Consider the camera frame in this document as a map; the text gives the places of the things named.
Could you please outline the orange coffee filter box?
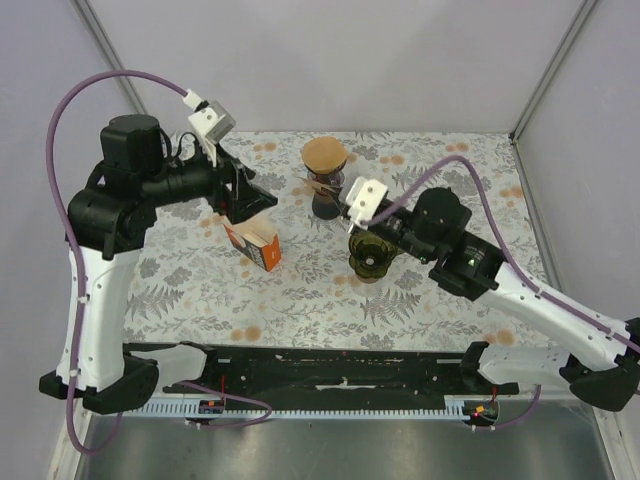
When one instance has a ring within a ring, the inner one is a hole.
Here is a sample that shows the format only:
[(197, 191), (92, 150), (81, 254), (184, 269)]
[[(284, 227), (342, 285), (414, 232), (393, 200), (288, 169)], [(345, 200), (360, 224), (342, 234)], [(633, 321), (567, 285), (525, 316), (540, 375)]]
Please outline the orange coffee filter box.
[(266, 272), (271, 272), (281, 260), (278, 232), (263, 214), (251, 219), (231, 224), (223, 222), (232, 246)]

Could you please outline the brown paper coffee filter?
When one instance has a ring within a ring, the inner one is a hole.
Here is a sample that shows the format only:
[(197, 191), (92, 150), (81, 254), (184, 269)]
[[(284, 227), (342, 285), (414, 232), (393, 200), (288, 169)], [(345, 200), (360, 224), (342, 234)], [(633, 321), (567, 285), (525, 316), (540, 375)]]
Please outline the brown paper coffee filter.
[(304, 165), (317, 174), (328, 174), (338, 169), (347, 159), (343, 144), (331, 136), (317, 137), (307, 142), (301, 152)]

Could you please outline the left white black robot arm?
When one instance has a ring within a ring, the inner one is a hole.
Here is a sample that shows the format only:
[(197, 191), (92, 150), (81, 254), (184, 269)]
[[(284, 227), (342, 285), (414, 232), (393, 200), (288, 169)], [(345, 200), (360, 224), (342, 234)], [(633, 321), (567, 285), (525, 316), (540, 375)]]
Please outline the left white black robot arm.
[(254, 171), (226, 151), (210, 161), (203, 150), (182, 162), (163, 142), (159, 121), (123, 115), (101, 131), (103, 159), (62, 213), (71, 230), (72, 286), (65, 348), (41, 393), (80, 399), (85, 409), (119, 414), (143, 407), (154, 393), (187, 381), (198, 392), (219, 384), (214, 348), (193, 342), (150, 351), (124, 348), (133, 271), (160, 207), (204, 199), (238, 224), (277, 205), (256, 185)]

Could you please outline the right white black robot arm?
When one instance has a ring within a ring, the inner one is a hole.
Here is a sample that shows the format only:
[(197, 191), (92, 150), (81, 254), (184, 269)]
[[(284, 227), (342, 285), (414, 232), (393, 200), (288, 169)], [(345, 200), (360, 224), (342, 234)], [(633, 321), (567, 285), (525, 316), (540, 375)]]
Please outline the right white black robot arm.
[(553, 341), (551, 347), (475, 342), (458, 381), (477, 394), (490, 385), (565, 388), (602, 410), (621, 411), (639, 388), (639, 321), (608, 317), (571, 299), (521, 267), (503, 246), (466, 229), (470, 210), (448, 188), (430, 188), (411, 210), (393, 204), (387, 187), (368, 180), (351, 202), (355, 225), (429, 266), (429, 278), (452, 296), (516, 317)]

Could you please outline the green glass dripper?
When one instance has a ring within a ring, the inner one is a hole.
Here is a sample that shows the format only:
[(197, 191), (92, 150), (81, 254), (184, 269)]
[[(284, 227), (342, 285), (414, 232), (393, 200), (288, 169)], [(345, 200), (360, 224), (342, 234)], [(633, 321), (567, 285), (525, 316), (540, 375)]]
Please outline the green glass dripper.
[(357, 230), (349, 237), (349, 266), (363, 283), (384, 278), (401, 250), (369, 231)]

